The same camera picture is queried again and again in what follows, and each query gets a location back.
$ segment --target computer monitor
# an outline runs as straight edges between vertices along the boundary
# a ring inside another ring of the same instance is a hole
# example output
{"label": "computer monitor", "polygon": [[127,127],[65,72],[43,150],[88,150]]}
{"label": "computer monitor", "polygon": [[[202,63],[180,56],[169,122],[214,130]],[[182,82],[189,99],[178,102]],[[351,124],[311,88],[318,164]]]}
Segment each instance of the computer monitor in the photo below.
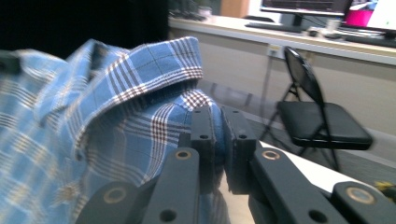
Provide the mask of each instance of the computer monitor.
{"label": "computer monitor", "polygon": [[292,26],[274,24],[276,30],[302,31],[303,17],[321,16],[343,18],[352,0],[262,0],[260,11],[293,14]]}
{"label": "computer monitor", "polygon": [[354,0],[342,26],[381,32],[386,39],[396,37],[395,0]]}

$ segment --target shirt collar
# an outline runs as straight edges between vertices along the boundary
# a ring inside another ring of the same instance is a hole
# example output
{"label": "shirt collar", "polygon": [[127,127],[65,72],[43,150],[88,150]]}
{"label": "shirt collar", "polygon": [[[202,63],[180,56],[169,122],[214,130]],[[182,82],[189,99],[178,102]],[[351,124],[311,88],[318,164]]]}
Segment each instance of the shirt collar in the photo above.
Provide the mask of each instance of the shirt collar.
{"label": "shirt collar", "polygon": [[[66,71],[40,95],[41,104],[36,109],[40,120],[48,113],[64,110],[57,132],[65,144],[72,146],[73,155],[78,154],[76,150],[90,122],[111,107],[203,76],[198,40],[193,37],[142,45],[132,50],[102,44],[107,57],[93,54],[100,51],[95,50],[96,44],[89,41],[71,57]],[[89,82],[92,58],[97,61],[98,57],[102,61],[99,63],[102,72]]]}

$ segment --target white desk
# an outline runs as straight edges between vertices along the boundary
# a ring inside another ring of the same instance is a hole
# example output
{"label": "white desk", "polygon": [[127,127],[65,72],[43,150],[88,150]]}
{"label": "white desk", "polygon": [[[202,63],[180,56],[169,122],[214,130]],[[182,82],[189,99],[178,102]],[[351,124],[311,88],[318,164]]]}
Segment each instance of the white desk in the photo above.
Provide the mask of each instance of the white desk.
{"label": "white desk", "polygon": [[396,65],[396,49],[368,46],[341,40],[328,40],[301,34],[248,28],[245,26],[248,22],[248,20],[220,16],[213,16],[202,22],[172,18],[169,20],[169,24],[173,29],[228,36],[266,44],[291,46],[297,49],[305,49],[329,55]]}
{"label": "white desk", "polygon": [[[263,147],[272,147],[262,142]],[[283,151],[288,155],[291,161],[299,168],[299,170],[305,175],[305,177],[314,185],[324,189],[328,192],[332,192],[332,188],[336,183],[345,181],[357,181],[346,175],[342,175],[333,170],[330,170],[324,166],[313,163],[301,157],[298,157],[289,152]],[[250,224],[254,223],[253,217],[248,208],[248,196],[247,195],[232,195],[228,191],[227,180],[225,176],[221,180],[220,191],[224,196],[224,199],[228,206],[230,220],[232,224]]]}

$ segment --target monitor screen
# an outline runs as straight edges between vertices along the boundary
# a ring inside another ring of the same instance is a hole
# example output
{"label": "monitor screen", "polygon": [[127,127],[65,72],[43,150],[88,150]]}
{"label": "monitor screen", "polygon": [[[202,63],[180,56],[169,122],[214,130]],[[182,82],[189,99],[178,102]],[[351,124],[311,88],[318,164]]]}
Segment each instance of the monitor screen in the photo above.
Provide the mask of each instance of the monitor screen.
{"label": "monitor screen", "polygon": [[343,26],[396,35],[395,0],[353,0]]}
{"label": "monitor screen", "polygon": [[262,0],[261,11],[343,17],[352,0]]}

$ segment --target power outlet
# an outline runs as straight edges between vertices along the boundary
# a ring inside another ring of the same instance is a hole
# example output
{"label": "power outlet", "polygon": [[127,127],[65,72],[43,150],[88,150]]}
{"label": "power outlet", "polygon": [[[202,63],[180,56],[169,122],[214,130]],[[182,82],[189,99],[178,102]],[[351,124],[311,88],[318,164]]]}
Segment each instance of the power outlet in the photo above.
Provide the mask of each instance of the power outlet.
{"label": "power outlet", "polygon": [[278,59],[285,59],[285,55],[283,54],[283,46],[269,44],[267,48],[267,56],[275,57]]}

